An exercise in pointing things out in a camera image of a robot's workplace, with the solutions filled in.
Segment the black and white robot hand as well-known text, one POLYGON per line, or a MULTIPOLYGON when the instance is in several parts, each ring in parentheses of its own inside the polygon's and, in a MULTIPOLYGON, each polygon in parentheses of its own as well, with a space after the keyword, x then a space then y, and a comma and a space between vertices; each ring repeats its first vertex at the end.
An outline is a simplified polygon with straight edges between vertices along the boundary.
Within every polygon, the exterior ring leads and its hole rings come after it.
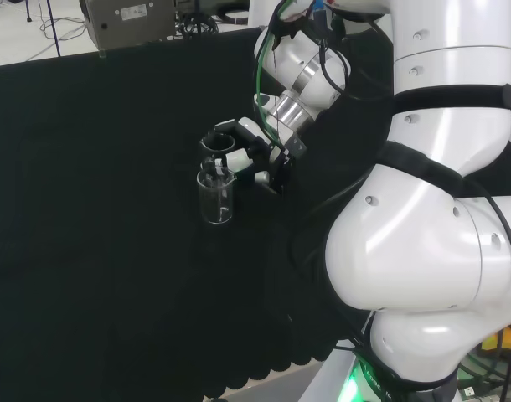
POLYGON ((274 143, 247 117, 215 125, 199 141, 204 176, 224 181, 232 175, 244 186, 258 184, 283 194, 293 161, 302 157, 307 147, 289 127, 279 123, 278 128, 278 143, 274 143))

